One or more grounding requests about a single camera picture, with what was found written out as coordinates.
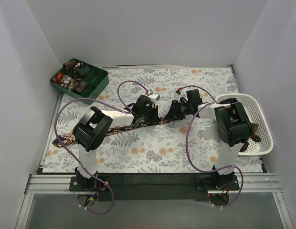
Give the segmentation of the brown blue floral tie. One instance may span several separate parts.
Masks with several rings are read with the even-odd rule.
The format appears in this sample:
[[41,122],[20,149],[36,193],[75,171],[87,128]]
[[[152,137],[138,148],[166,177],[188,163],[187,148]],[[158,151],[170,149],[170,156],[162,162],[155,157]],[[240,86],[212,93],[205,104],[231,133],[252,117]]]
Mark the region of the brown blue floral tie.
[[87,81],[79,81],[77,85],[74,87],[73,92],[81,95],[87,87],[90,85]]

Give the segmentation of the pink rose floral tie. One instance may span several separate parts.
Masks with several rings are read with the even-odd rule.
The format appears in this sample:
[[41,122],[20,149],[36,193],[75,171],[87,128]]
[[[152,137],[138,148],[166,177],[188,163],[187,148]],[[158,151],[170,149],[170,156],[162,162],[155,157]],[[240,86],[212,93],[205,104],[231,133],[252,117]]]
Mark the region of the pink rose floral tie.
[[[161,121],[159,124],[156,125],[163,125],[163,124],[167,124],[170,121],[166,121],[164,117],[161,118]],[[131,130],[135,130],[135,129],[139,129],[139,128],[143,128],[143,127],[148,127],[148,126],[153,126],[150,124],[146,124],[144,122],[141,122],[137,125],[133,124],[131,126],[123,126],[123,127],[115,127],[115,128],[110,128],[106,134],[106,136],[110,136],[110,135],[116,135],[116,134],[120,134],[123,132],[127,132],[127,131],[131,131]],[[66,146],[70,146],[70,145],[74,145],[76,144],[76,138],[72,133],[67,133],[67,134],[62,134],[59,135],[59,139],[66,145]]]

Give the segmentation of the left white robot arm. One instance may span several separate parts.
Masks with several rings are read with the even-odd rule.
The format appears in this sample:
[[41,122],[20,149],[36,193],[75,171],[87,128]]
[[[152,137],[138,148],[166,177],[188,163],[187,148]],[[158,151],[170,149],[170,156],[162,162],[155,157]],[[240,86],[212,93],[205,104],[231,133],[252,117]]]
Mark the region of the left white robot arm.
[[97,179],[92,176],[97,174],[96,151],[105,137],[160,122],[158,106],[153,102],[134,104],[130,114],[91,107],[73,129],[80,160],[75,169],[78,184],[87,191],[96,187]]

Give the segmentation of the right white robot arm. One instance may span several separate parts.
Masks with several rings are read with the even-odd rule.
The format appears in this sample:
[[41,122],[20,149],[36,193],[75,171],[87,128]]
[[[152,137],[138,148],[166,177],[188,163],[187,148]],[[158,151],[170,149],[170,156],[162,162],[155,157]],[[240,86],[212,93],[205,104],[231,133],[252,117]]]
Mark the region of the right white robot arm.
[[[183,120],[186,115],[193,115],[186,133],[186,155],[190,165],[197,171],[207,175],[202,181],[215,189],[227,187],[234,179],[235,161],[244,144],[254,133],[253,126],[240,102],[230,104],[193,103],[172,101],[166,121]],[[212,170],[197,168],[190,158],[189,132],[196,117],[209,118],[216,121],[217,133],[221,140],[221,149]]]

